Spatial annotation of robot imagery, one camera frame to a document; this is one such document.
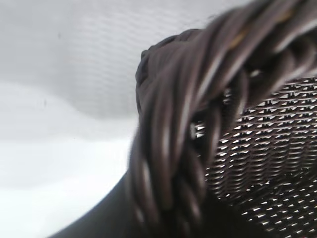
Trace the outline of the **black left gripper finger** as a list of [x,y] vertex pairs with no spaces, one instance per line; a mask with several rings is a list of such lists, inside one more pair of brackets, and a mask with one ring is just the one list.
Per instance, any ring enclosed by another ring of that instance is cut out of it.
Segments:
[[90,211],[52,238],[138,238],[127,198],[125,173],[115,187]]

